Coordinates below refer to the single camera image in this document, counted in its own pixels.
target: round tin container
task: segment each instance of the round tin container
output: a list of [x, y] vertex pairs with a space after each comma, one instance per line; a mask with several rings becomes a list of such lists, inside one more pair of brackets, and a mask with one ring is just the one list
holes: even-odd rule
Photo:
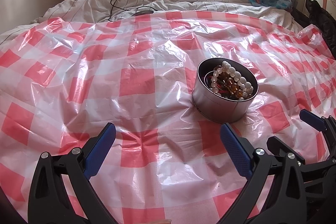
[[[223, 61], [229, 62], [231, 66], [241, 73], [241, 76], [245, 77], [246, 80], [251, 83], [253, 93], [250, 99], [244, 101], [225, 99], [214, 94], [205, 85], [204, 77], [206, 74], [212, 71], [214, 67], [221, 65]], [[256, 97], [258, 89], [257, 79], [249, 69], [236, 61], [216, 57], [206, 59], [198, 66], [192, 98], [199, 112], [209, 120], [218, 123], [236, 122], [244, 116], [253, 99]]]

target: beaded bracelet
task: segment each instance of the beaded bracelet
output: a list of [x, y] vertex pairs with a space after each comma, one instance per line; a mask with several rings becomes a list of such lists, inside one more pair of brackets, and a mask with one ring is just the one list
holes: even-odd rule
[[230, 63], [223, 61], [222, 66], [217, 66], [214, 70], [213, 76], [211, 77], [210, 89], [213, 93], [221, 96], [217, 83], [218, 78], [221, 77], [231, 94], [239, 101], [247, 100], [251, 97], [253, 93], [251, 83], [247, 82], [246, 78], [242, 77], [240, 72], [236, 71]]

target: blue rubber pad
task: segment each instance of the blue rubber pad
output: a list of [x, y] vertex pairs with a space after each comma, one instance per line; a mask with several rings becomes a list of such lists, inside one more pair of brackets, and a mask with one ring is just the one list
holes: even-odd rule
[[251, 158], [238, 141], [236, 135], [226, 124], [223, 124], [220, 128], [220, 139], [239, 175], [248, 180], [252, 176]]
[[317, 131], [322, 132], [327, 129], [323, 119], [306, 109], [300, 111], [300, 119], [311, 127], [315, 128]]
[[86, 157], [84, 175], [87, 180], [97, 175], [115, 139], [116, 127], [110, 124]]

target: silver screw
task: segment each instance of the silver screw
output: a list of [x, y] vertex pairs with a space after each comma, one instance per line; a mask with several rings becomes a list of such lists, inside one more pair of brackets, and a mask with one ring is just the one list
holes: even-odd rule
[[258, 155], [260, 155], [260, 156], [262, 156], [263, 154], [265, 154], [265, 150], [263, 150], [263, 149], [261, 149], [261, 148], [257, 148], [257, 149], [255, 150], [255, 152], [256, 152]]
[[47, 158], [49, 156], [49, 153], [48, 152], [43, 152], [42, 154], [41, 154], [41, 158], [42, 159], [45, 159], [45, 158]]
[[293, 153], [288, 153], [288, 158], [290, 158], [291, 160], [295, 159], [295, 155]]
[[79, 154], [81, 152], [81, 149], [79, 148], [79, 147], [76, 147], [76, 148], [74, 148], [72, 151], [71, 151], [71, 153], [73, 153], [74, 155], [77, 155], [77, 154]]

